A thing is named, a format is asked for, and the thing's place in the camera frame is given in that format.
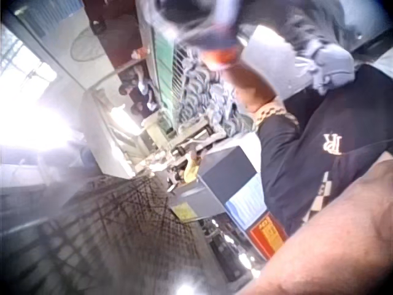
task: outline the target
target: light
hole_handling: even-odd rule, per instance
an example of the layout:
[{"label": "light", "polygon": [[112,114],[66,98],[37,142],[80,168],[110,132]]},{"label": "light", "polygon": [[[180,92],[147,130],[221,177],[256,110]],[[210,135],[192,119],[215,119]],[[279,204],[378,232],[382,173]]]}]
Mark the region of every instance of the light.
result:
[{"label": "light", "polygon": [[182,285],[177,289],[176,295],[194,295],[194,289],[189,285]]},{"label": "light", "polygon": [[111,117],[122,129],[134,134],[140,135],[142,129],[132,120],[132,118],[124,111],[125,104],[112,108]]},{"label": "light", "polygon": [[258,278],[260,276],[260,270],[251,269],[251,274],[254,278]]},{"label": "light", "polygon": [[239,255],[239,260],[245,268],[251,269],[251,262],[245,253]]},{"label": "light", "polygon": [[0,144],[46,151],[63,147],[72,131],[50,109],[9,106],[0,109]]},{"label": "light", "polygon": [[227,243],[231,243],[231,244],[235,243],[235,241],[231,237],[229,237],[228,235],[224,235],[224,239]]},{"label": "light", "polygon": [[175,189],[175,187],[176,187],[176,185],[175,185],[175,184],[172,184],[172,185],[169,187],[169,189],[167,189],[166,191],[167,191],[167,192],[171,192],[171,191],[173,191],[173,190]]},{"label": "light", "polygon": [[150,164],[149,169],[152,170],[153,172],[158,172],[158,171],[163,171],[168,167],[167,163],[161,164],[161,163],[155,163],[155,164]]}]

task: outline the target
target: person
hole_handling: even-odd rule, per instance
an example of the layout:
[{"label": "person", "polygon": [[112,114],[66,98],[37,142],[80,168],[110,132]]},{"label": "person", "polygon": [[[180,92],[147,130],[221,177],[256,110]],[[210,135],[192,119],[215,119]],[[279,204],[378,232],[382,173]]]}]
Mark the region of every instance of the person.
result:
[{"label": "person", "polygon": [[143,111],[143,104],[140,101],[133,104],[131,107],[131,113],[134,116],[141,115],[142,111]]},{"label": "person", "polygon": [[391,294],[392,215],[387,160],[288,239],[241,294]]},{"label": "person", "polygon": [[264,200],[289,235],[393,149],[393,81],[370,65],[326,96],[298,93],[322,101],[304,124],[246,65],[227,69],[224,79],[258,125]]},{"label": "person", "polygon": [[308,60],[313,87],[321,95],[354,80],[354,59],[349,51],[361,34],[346,25],[340,0],[145,2],[146,19],[170,40],[203,51],[224,49],[228,58],[238,33],[250,36],[256,26],[264,25]]},{"label": "person", "polygon": [[147,107],[151,112],[158,109],[158,103],[155,100],[154,86],[150,79],[144,77],[144,72],[142,66],[135,66],[133,68],[134,75],[131,74],[131,79],[123,81],[119,87],[119,94],[129,95],[135,87],[138,86],[139,92],[146,98]]}]

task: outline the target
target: shirt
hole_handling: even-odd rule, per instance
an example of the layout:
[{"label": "shirt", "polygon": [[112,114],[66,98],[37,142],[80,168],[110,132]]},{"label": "shirt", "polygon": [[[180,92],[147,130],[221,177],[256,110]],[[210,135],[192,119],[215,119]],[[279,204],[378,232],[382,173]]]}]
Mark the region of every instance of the shirt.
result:
[{"label": "shirt", "polygon": [[362,66],[352,84],[323,98],[304,128],[274,114],[262,121],[257,134],[265,203],[292,234],[323,183],[330,183],[331,202],[392,149],[393,81]]}]

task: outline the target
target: grid pattern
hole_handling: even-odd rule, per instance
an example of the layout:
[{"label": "grid pattern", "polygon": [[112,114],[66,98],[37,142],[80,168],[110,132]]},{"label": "grid pattern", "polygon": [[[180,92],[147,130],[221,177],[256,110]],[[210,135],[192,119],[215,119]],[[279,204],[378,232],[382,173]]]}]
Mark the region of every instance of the grid pattern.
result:
[{"label": "grid pattern", "polygon": [[103,176],[58,217],[3,237],[1,276],[18,294],[174,294],[184,281],[219,294],[201,259],[156,179]]}]

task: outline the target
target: ceiling light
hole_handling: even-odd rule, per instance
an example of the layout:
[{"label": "ceiling light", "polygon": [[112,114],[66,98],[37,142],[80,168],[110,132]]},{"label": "ceiling light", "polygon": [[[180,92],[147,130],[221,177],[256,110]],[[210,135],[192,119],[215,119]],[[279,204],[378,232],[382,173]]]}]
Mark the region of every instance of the ceiling light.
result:
[{"label": "ceiling light", "polygon": [[245,253],[239,255],[239,260],[245,268],[251,269],[251,262]]},{"label": "ceiling light", "polygon": [[176,291],[176,295],[194,295],[194,289],[189,285],[182,285]]},{"label": "ceiling light", "polygon": [[251,269],[251,274],[254,278],[258,278],[260,276],[260,270]]}]

